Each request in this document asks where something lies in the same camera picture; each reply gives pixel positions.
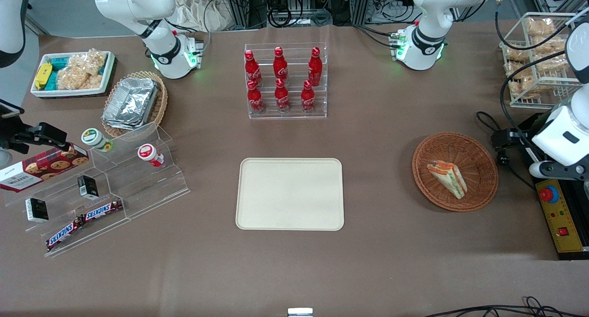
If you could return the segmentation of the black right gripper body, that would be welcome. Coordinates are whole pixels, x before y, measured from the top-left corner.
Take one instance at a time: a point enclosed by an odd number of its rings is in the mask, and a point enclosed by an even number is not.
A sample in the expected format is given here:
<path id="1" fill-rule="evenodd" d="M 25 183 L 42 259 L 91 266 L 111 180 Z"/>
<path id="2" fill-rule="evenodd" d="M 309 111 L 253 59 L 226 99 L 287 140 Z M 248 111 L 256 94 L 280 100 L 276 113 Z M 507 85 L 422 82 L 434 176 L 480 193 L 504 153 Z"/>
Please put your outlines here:
<path id="1" fill-rule="evenodd" d="M 13 150 L 27 154 L 30 145 L 46 145 L 69 151 L 67 133 L 41 122 L 37 126 L 24 123 L 3 122 L 0 126 L 0 146 L 4 150 Z"/>

